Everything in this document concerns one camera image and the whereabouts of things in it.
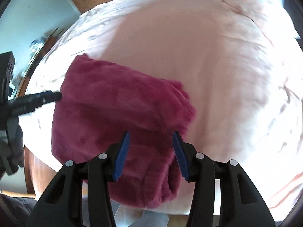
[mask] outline bed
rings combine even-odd
[[[114,0],[98,5],[42,60],[27,94],[60,90],[71,62],[83,53],[179,80],[197,109],[184,140],[213,160],[238,160],[281,221],[303,188],[303,53],[282,4]],[[51,154],[54,108],[51,103],[22,116],[20,125],[25,145],[58,171],[62,165]],[[154,211],[188,214],[193,189],[182,181],[177,198]],[[214,214],[219,213],[216,182]]]

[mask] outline metal pin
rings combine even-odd
[[[232,166],[238,165],[238,162],[237,162],[235,159],[231,159],[231,160],[229,161],[229,163],[230,163]]]
[[[202,153],[196,153],[196,158],[197,159],[203,159],[204,158],[204,154],[202,154]]]
[[[107,158],[107,154],[106,153],[99,154],[98,158],[99,159],[106,159]]]
[[[70,167],[74,164],[74,162],[72,160],[68,160],[67,162],[65,162],[65,165]]]

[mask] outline folded garment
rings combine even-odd
[[[172,133],[185,135],[195,116],[181,82],[84,54],[69,67],[61,92],[52,124],[52,154],[58,161],[88,161],[128,131],[130,149],[121,178],[109,183],[110,198],[153,208],[176,197],[181,175]]]

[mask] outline mattress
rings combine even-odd
[[[303,53],[295,35],[283,7],[263,0],[114,0],[64,33],[27,94],[60,90],[83,53],[181,81],[197,109],[184,141],[213,160],[238,160],[279,221],[302,190]],[[58,171],[62,165],[51,155],[54,108],[44,105],[20,117],[20,125],[25,145]],[[193,190],[182,181],[177,198],[153,211],[188,214]]]

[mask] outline wrinkled sheet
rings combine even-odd
[[[282,220],[303,176],[303,53],[293,34],[286,11],[261,0],[114,0],[80,16],[37,67],[27,93],[59,90],[83,53],[181,81],[197,109],[184,140],[213,160],[238,160]],[[54,106],[20,123],[29,149],[59,170],[50,144]],[[193,190],[182,180],[177,198],[156,210],[188,214]],[[219,197],[216,182],[214,214]]]

